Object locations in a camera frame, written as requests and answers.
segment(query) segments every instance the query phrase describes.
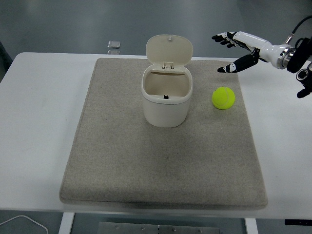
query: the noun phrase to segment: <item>trash can lid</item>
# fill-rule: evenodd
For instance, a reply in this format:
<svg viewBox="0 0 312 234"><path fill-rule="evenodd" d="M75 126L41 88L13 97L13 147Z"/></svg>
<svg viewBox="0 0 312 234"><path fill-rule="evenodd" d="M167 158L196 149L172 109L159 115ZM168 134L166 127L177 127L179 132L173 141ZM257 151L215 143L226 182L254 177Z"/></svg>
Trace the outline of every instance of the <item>trash can lid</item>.
<svg viewBox="0 0 312 234"><path fill-rule="evenodd" d="M184 66L193 56L193 46L184 37L157 35L146 43L146 56L153 64L171 62L174 66Z"/></svg>

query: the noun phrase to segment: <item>white trash can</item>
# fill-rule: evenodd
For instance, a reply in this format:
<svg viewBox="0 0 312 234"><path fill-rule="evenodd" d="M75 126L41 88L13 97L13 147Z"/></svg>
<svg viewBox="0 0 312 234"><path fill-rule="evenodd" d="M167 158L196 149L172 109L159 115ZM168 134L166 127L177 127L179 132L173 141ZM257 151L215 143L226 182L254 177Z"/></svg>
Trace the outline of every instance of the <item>white trash can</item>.
<svg viewBox="0 0 312 234"><path fill-rule="evenodd" d="M146 44L146 56L152 63L141 84L146 120L156 127L176 127L186 118L193 81L184 67L193 56L193 46L186 38L158 35Z"/></svg>

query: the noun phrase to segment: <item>robotic finger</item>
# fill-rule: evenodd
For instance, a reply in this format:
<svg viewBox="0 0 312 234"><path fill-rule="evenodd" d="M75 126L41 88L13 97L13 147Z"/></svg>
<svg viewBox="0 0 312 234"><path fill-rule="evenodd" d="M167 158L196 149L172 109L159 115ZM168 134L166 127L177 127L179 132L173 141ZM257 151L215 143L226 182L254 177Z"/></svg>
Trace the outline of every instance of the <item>robotic finger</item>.
<svg viewBox="0 0 312 234"><path fill-rule="evenodd" d="M245 55L233 63L218 68L220 73L237 73L256 65L259 61L259 54L257 52Z"/></svg>

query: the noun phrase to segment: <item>tennis ball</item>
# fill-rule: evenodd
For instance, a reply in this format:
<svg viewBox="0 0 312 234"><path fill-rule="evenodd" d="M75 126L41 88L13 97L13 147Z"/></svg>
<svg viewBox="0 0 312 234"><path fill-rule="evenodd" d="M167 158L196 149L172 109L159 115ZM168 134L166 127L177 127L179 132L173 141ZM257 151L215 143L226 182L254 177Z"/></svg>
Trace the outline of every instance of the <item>tennis ball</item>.
<svg viewBox="0 0 312 234"><path fill-rule="evenodd" d="M213 105L221 110L229 109L235 102L235 94L228 87L217 88L211 98Z"/></svg>

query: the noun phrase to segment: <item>floor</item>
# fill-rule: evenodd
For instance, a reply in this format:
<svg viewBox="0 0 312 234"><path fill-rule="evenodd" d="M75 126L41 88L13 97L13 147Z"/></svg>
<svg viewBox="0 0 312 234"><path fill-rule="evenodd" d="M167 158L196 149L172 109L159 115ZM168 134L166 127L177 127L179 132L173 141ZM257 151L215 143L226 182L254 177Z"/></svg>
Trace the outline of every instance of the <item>floor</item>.
<svg viewBox="0 0 312 234"><path fill-rule="evenodd" d="M145 55L149 38L158 34L184 36L194 47L194 57L241 57L242 48L228 49L211 39L226 31L244 31L284 43L304 17L312 15L312 0L90 0L3 1L0 8L0 41L15 58L22 52L107 54L110 40L121 41L123 55ZM312 35L312 20L297 31L297 39ZM0 59L0 81L4 77ZM62 213L0 211L0 223L28 215L58 233ZM202 217L141 217L77 214L72 234L97 233L98 223L144 222L218 226L221 233L244 234L242 219ZM286 226L284 220L257 219L260 234L312 233L312 227ZM0 233L45 233L27 219L0 226Z"/></svg>

